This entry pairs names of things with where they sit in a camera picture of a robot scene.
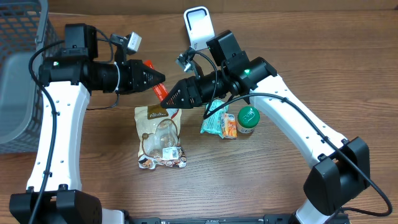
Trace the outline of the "red stick snack packet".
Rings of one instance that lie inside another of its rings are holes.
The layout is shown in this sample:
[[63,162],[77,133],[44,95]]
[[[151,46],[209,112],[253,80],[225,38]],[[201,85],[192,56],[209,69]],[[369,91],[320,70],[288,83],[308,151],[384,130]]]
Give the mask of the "red stick snack packet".
[[[147,65],[148,67],[154,69],[154,66],[150,60],[146,60],[144,62],[144,64]],[[159,101],[163,101],[169,94],[169,92],[167,91],[167,89],[163,83],[160,83],[160,84],[156,85],[155,87],[153,87],[153,91],[155,92]]]

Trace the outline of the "teal snack packet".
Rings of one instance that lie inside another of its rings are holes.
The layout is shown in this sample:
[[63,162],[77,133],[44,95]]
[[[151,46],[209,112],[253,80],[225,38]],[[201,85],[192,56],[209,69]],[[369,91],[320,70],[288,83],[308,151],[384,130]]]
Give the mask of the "teal snack packet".
[[204,119],[201,125],[200,133],[209,133],[218,135],[221,139],[236,139],[236,118],[228,113],[228,106],[216,111],[209,118]]

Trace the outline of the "beige dried food bag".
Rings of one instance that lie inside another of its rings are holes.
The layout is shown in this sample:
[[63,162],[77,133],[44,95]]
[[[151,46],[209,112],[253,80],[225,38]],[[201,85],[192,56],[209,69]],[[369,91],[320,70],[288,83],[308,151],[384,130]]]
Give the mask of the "beige dried food bag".
[[187,158],[180,143],[182,111],[150,105],[137,107],[134,112],[140,140],[137,154],[139,167],[186,167]]

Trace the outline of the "green lid jar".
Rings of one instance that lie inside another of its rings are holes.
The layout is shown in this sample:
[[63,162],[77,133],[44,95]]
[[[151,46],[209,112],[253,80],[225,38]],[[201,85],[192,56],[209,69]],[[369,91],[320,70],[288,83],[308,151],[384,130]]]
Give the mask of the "green lid jar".
[[237,130],[243,134],[252,133],[259,120],[260,114],[258,110],[253,106],[245,106],[238,113]]

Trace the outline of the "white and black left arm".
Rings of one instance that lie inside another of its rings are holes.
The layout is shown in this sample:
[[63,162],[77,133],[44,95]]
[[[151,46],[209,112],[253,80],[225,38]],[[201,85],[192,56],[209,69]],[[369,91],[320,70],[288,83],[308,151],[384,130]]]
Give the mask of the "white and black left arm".
[[67,24],[58,52],[30,75],[43,95],[39,147],[26,191],[10,197],[9,209],[19,223],[132,223],[125,210],[103,208],[81,189],[80,146],[85,112],[93,91],[128,95],[151,89],[165,76],[133,60],[141,43],[136,33],[113,34],[107,42],[114,62],[98,58],[98,30]]

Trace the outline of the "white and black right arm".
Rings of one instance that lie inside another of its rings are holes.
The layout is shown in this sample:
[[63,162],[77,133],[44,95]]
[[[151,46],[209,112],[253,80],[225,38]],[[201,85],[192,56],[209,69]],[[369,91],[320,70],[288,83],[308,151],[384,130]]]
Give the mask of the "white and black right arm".
[[368,188],[369,147],[347,139],[317,118],[287,87],[265,59],[250,60],[230,30],[207,43],[213,72],[204,75],[188,49],[177,62],[195,75],[180,80],[162,100],[163,108],[191,109],[231,94],[264,113],[293,142],[310,173],[305,203],[291,215],[266,215],[265,223],[348,223],[345,204]]

